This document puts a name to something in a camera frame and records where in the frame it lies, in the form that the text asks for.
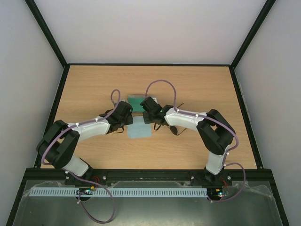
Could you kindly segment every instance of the white wall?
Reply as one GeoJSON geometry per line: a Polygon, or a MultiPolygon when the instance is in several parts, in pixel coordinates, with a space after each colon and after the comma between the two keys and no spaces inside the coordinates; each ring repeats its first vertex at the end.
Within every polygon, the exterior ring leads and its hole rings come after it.
{"type": "Polygon", "coordinates": [[[25,1],[1,1],[0,225],[34,164],[62,71],[25,1]]]}
{"type": "Polygon", "coordinates": [[[68,63],[230,64],[265,0],[36,0],[68,63]]]}
{"type": "Polygon", "coordinates": [[[290,225],[301,222],[301,1],[277,0],[236,74],[264,167],[290,225]]]}

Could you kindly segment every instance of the table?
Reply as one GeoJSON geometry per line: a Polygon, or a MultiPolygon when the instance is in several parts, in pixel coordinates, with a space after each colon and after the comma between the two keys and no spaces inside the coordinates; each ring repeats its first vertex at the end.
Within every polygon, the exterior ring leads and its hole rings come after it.
{"type": "MultiPolygon", "coordinates": [[[[131,94],[143,95],[147,86],[157,79],[173,83],[177,105],[184,103],[181,109],[218,110],[240,141],[226,163],[239,162],[246,169],[256,169],[228,67],[72,65],[55,120],[69,123],[92,119],[113,108],[112,90],[119,89],[121,99],[127,99],[131,94]]],[[[174,93],[167,83],[154,84],[149,95],[155,96],[161,106],[173,103],[174,93]]],[[[75,150],[75,155],[98,169],[203,169],[208,153],[197,132],[187,129],[175,136],[167,127],[153,130],[152,137],[136,139],[127,137],[125,127],[124,133],[84,140],[75,150]]]]}

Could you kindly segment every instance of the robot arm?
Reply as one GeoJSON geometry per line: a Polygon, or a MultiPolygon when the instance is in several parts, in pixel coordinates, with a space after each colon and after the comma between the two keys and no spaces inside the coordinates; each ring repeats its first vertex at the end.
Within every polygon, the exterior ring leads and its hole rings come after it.
{"type": "Polygon", "coordinates": [[[67,124],[62,120],[56,121],[38,144],[38,153],[43,155],[50,143],[54,141],[55,137],[62,130],[76,125],[61,137],[61,142],[56,141],[54,143],[45,159],[56,169],[64,169],[73,172],[79,177],[89,178],[89,172],[92,171],[92,168],[86,162],[73,155],[77,143],[93,136],[112,133],[125,125],[133,124],[133,108],[130,104],[120,101],[116,110],[107,119],[103,119],[109,111],[97,116],[95,121],[84,125],[79,125],[78,123],[67,124]]]}
{"type": "Polygon", "coordinates": [[[169,127],[182,126],[198,131],[206,148],[209,150],[209,158],[206,164],[206,170],[213,175],[219,174],[223,168],[225,152],[232,143],[233,136],[229,131],[218,124],[215,124],[208,119],[198,117],[198,115],[210,117],[219,121],[235,132],[217,110],[212,109],[207,113],[197,113],[183,110],[176,111],[171,105],[166,105],[162,108],[151,97],[148,97],[141,102],[141,106],[145,110],[143,117],[146,124],[156,123],[169,127]]]}

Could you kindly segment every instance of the light blue square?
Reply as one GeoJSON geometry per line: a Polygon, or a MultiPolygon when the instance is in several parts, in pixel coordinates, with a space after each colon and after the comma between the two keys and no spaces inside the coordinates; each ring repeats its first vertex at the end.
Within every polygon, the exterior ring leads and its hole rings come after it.
{"type": "Polygon", "coordinates": [[[133,117],[133,124],[127,125],[128,138],[151,137],[151,125],[145,124],[143,116],[133,117]]]}

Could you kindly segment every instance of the ventilation grille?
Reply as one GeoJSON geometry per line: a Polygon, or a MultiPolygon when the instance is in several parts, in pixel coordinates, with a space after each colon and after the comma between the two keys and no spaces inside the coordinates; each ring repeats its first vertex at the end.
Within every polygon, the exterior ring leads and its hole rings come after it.
{"type": "MultiPolygon", "coordinates": [[[[113,197],[207,197],[205,188],[109,188],[113,197]]],[[[35,187],[29,196],[74,197],[79,188],[35,187]]],[[[82,197],[109,197],[104,189],[82,194],[82,197]]]]}

